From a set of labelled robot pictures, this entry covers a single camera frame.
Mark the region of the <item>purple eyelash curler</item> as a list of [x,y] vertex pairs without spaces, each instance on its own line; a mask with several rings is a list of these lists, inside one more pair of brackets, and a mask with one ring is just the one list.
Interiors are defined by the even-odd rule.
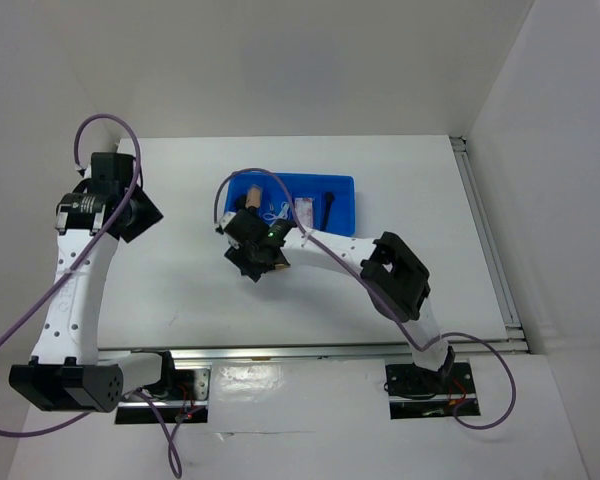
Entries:
[[290,217],[290,204],[286,201],[282,202],[278,208],[275,208],[275,212],[265,212],[262,218],[265,222],[273,224],[275,221],[282,219],[288,220]]

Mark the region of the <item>clear packet with print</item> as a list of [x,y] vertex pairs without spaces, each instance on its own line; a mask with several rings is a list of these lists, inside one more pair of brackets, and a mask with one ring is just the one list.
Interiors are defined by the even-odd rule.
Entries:
[[311,197],[296,197],[294,209],[300,224],[312,228],[314,225],[314,205]]

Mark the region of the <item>black makeup brush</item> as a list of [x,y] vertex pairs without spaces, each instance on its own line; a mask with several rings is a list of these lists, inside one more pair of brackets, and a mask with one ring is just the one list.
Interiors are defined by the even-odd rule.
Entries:
[[324,211],[321,219],[320,230],[325,231],[328,226],[328,221],[330,217],[331,207],[335,200],[335,195],[332,192],[326,192],[324,195]]

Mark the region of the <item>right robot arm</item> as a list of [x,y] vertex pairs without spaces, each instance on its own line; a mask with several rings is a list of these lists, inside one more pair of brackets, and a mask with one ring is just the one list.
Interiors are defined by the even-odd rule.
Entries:
[[395,322],[406,337],[420,387],[437,392],[449,383],[455,353],[441,338],[433,314],[430,273],[398,235],[353,238],[284,219],[267,225],[246,209],[225,213],[216,231],[227,237],[225,257],[254,282],[290,267],[352,276],[375,310]]

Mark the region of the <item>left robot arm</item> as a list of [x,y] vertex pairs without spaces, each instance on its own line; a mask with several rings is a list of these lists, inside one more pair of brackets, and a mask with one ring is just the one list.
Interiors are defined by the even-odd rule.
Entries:
[[42,411],[110,412],[136,388],[156,399],[176,390],[178,376],[158,353],[99,357],[101,304],[118,245],[163,217],[138,181],[133,156],[95,153],[83,179],[56,207],[60,287],[29,361],[9,373],[10,386]]

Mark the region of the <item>blue compartment tray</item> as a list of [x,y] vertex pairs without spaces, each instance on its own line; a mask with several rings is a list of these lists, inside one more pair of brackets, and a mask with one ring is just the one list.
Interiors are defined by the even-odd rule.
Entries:
[[262,172],[247,172],[230,180],[228,184],[225,211],[236,211],[235,200],[247,194],[252,185],[262,189],[261,207],[256,214],[262,218],[269,211],[269,202],[275,208],[286,201],[290,204],[290,217],[296,213],[294,199],[296,197],[311,197],[314,205],[313,229],[320,230],[321,219],[324,211],[324,195],[332,192],[335,200],[331,207],[328,226],[325,232],[341,236],[352,236],[356,230],[355,185],[351,176],[282,173],[270,176]]

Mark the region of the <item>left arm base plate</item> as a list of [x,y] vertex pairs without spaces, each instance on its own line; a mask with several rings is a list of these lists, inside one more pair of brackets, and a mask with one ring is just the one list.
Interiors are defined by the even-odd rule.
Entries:
[[[145,389],[167,426],[177,423],[204,424],[208,422],[211,369],[197,366],[178,369],[171,374],[171,383]],[[115,415],[116,425],[158,424],[150,406],[137,396],[121,402]]]

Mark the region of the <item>aluminium rail front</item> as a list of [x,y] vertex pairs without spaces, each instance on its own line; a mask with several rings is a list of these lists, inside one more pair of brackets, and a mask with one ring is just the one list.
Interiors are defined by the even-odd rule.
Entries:
[[[503,355],[527,354],[530,352],[526,341],[507,340],[490,344]],[[488,354],[490,351],[475,342],[455,342],[454,351],[458,356]],[[180,362],[211,361],[283,361],[293,359],[354,359],[354,358],[387,358],[411,356],[406,344],[371,344],[371,345],[335,345],[335,346],[293,346],[262,348],[174,348],[169,350],[172,357]]]

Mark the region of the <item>aluminium rail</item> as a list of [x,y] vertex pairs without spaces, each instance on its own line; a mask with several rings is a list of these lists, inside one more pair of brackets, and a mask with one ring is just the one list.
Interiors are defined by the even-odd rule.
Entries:
[[[490,344],[503,355],[527,354],[530,352],[526,341],[507,340]],[[475,342],[455,342],[454,351],[458,356],[488,354],[490,351]],[[293,359],[354,359],[354,358],[387,358],[411,356],[406,344],[371,344],[371,345],[335,345],[335,346],[293,346],[262,348],[174,348],[169,350],[172,357],[180,362],[211,361],[283,361]]]
[[512,291],[487,218],[476,177],[470,164],[466,139],[463,137],[450,137],[449,140],[476,225],[477,234],[507,334],[507,340],[499,341],[499,344],[511,344],[511,347],[504,348],[505,352],[530,353],[531,350],[526,334],[520,323]]

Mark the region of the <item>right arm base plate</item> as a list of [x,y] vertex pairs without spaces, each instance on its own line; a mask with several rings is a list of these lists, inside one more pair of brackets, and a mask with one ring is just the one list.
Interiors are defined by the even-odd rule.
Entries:
[[383,388],[392,420],[452,417],[456,407],[460,417],[480,415],[468,362],[456,362],[442,383],[429,379],[426,371],[412,363],[388,364],[385,374]]

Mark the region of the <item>aluminium rail right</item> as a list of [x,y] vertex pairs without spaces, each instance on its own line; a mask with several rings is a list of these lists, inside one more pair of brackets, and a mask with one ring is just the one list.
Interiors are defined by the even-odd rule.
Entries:
[[476,177],[470,164],[466,139],[463,137],[450,137],[449,140],[476,225],[477,234],[507,334],[507,340],[499,341],[499,344],[511,344],[511,347],[504,348],[505,352],[530,353],[531,350],[526,334],[520,323],[512,291],[487,218]]

